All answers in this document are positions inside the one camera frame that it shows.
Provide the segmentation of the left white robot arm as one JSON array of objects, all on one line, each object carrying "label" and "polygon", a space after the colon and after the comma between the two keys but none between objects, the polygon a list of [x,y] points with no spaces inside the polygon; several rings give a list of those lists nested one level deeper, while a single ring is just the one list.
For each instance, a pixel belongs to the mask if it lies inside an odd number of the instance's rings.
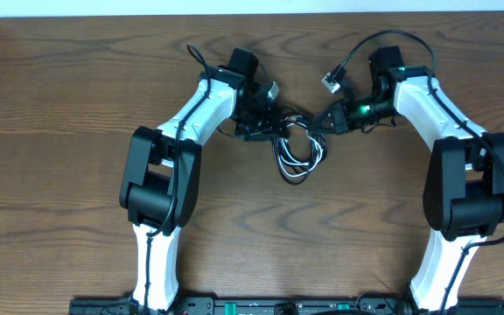
[{"label": "left white robot arm", "polygon": [[256,81],[260,62],[252,52],[235,48],[227,64],[210,66],[194,45],[187,50],[203,67],[196,91],[167,122],[138,127],[129,143],[119,203],[136,235],[132,314],[166,314],[177,297],[179,235],[199,196],[202,151],[218,127],[233,120],[234,137],[247,142],[289,135],[279,88]]}]

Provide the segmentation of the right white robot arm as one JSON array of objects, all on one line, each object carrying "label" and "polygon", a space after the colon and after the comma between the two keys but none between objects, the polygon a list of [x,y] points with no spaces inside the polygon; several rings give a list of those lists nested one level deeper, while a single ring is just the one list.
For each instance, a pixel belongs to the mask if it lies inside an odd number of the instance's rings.
[{"label": "right white robot arm", "polygon": [[372,91],[356,97],[336,66],[323,84],[342,99],[313,121],[311,132],[366,131],[384,118],[405,117],[431,155],[423,188],[430,226],[423,260],[396,302],[397,314],[504,314],[497,297],[459,297],[470,261],[504,223],[504,133],[489,133],[468,119],[442,91],[432,69],[407,66],[398,46],[368,57]]}]

